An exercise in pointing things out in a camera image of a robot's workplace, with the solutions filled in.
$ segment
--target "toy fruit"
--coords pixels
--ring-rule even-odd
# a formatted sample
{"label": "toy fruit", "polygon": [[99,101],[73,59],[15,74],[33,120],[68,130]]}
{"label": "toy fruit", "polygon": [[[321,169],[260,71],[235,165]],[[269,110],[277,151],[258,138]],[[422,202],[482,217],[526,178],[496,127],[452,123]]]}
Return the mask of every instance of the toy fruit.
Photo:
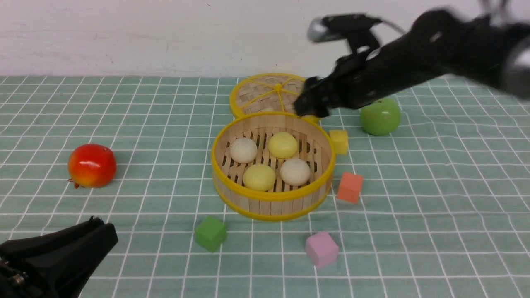
{"label": "toy fruit", "polygon": [[360,117],[365,132],[382,136],[393,132],[399,126],[401,112],[395,101],[385,98],[362,108]]}
{"label": "toy fruit", "polygon": [[68,181],[74,187],[97,188],[107,185],[116,174],[114,153],[98,144],[85,144],[77,147],[68,159]]}

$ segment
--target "bamboo steamer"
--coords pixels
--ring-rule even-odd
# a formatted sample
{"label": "bamboo steamer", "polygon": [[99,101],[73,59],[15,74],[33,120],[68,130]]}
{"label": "bamboo steamer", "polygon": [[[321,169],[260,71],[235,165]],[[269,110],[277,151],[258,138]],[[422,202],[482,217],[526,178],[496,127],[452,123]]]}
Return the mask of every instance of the bamboo steamer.
{"label": "bamboo steamer", "polygon": [[[280,175],[283,159],[276,159],[267,150],[267,142],[279,132],[292,134],[299,143],[293,157],[307,161],[311,177],[300,187],[286,185]],[[247,137],[258,146],[256,159],[239,164],[230,157],[230,143]],[[326,132],[315,122],[298,118],[288,112],[257,112],[237,118],[216,137],[212,151],[214,186],[223,202],[237,213],[262,221],[286,221],[316,209],[332,186],[335,151]],[[276,172],[276,183],[268,191],[256,191],[243,185],[243,173],[253,164],[269,165]]]}
{"label": "bamboo steamer", "polygon": [[[239,82],[230,93],[230,108],[235,118],[256,112],[278,111],[295,114],[293,103],[305,79],[291,74],[264,73]],[[313,122],[319,118],[305,116]]]}

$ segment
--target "white wall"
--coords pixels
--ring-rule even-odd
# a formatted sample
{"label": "white wall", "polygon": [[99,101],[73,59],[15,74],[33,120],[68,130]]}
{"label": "white wall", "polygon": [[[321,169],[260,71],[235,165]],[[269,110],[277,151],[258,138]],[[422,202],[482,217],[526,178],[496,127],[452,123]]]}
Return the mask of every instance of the white wall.
{"label": "white wall", "polygon": [[[408,29],[439,5],[480,12],[478,0],[0,0],[0,75],[325,75],[347,49],[309,43],[312,18],[368,12]],[[528,0],[512,10],[530,19]]]}

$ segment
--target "green cube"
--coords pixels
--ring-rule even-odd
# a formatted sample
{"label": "green cube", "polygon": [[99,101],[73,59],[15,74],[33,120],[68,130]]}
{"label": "green cube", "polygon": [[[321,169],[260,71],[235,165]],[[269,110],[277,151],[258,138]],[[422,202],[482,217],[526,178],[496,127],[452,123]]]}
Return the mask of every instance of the green cube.
{"label": "green cube", "polygon": [[209,252],[216,252],[227,236],[226,225],[213,216],[207,216],[195,228],[195,241]]}

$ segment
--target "foam block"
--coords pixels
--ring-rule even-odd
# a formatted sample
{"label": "foam block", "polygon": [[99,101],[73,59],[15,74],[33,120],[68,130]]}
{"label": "foam block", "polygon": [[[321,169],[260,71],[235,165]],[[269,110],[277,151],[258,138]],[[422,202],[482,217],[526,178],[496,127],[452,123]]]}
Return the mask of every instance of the foam block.
{"label": "foam block", "polygon": [[322,268],[335,262],[339,255],[339,246],[328,232],[323,231],[307,238],[305,252],[316,268]]}
{"label": "foam block", "polygon": [[348,154],[348,132],[345,130],[332,129],[330,130],[330,139],[335,147],[335,153],[345,155]]}
{"label": "foam block", "polygon": [[345,172],[340,179],[337,198],[339,200],[357,204],[361,188],[363,188],[363,181],[364,178],[362,176]]}
{"label": "foam block", "polygon": [[209,252],[216,252],[227,236],[226,225],[213,216],[207,216],[195,228],[195,242]]}

